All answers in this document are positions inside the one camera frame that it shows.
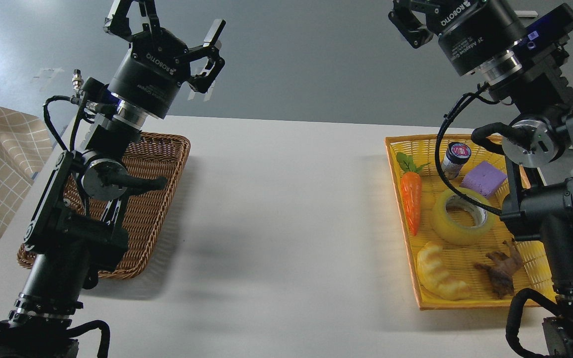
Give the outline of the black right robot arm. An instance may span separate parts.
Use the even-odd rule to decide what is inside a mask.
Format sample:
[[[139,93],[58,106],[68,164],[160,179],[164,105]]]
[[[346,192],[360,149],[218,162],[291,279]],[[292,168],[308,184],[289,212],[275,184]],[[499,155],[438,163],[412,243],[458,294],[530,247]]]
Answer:
[[[562,75],[573,30],[573,9],[555,7],[523,25],[506,0],[395,0],[389,20],[413,47],[433,37],[459,75],[484,82],[444,115],[446,129],[484,92],[490,102],[509,99],[519,115],[509,124],[475,129],[472,141],[505,159],[509,192],[496,214],[517,242],[541,242],[555,299],[524,288],[513,297],[506,340],[524,358],[536,354],[518,338],[528,300],[550,312],[543,321],[551,358],[573,358],[573,88]]]

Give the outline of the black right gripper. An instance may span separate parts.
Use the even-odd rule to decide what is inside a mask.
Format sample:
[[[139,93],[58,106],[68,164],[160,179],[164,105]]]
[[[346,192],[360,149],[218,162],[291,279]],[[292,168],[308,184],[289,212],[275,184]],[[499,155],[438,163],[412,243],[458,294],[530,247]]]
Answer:
[[[437,43],[463,76],[511,48],[526,29],[506,0],[393,0],[388,18],[411,45]],[[426,15],[427,25],[414,13]]]

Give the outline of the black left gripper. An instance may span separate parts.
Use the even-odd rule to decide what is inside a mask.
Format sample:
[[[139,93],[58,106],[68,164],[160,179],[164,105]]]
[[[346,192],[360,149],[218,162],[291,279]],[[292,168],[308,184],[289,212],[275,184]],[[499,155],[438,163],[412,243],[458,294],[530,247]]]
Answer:
[[[132,34],[128,18],[132,0],[114,0],[104,19],[103,30],[129,42],[129,50],[109,83],[108,90],[121,100],[143,109],[148,115],[164,118],[173,104],[182,82],[190,73],[187,64],[175,57],[184,54],[187,45],[166,29],[161,29],[154,0],[137,0],[143,31]],[[207,59],[204,69],[187,80],[189,87],[207,93],[223,70],[219,38],[226,21],[215,19],[201,47],[189,50],[190,61]]]

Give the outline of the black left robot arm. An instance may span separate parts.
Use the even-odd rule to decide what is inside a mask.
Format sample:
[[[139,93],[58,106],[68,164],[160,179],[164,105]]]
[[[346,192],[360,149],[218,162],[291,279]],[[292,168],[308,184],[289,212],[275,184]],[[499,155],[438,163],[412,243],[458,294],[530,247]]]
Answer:
[[[78,337],[100,331],[97,356],[106,358],[109,325],[93,320],[71,327],[82,308],[80,292],[94,288],[100,270],[114,270],[129,249],[123,220],[130,197],[162,190],[165,177],[141,179],[121,160],[141,138],[148,116],[164,118],[183,84],[207,93],[225,65],[216,19],[197,47],[163,28],[152,0],[138,2],[142,30],[132,33],[130,0],[113,2],[104,31],[125,39],[129,50],[109,84],[82,79],[73,72],[73,96],[55,95],[43,105],[66,100],[77,106],[70,144],[54,134],[62,152],[32,215],[23,246],[36,254],[29,278],[10,311],[0,321],[0,358],[75,358]]]

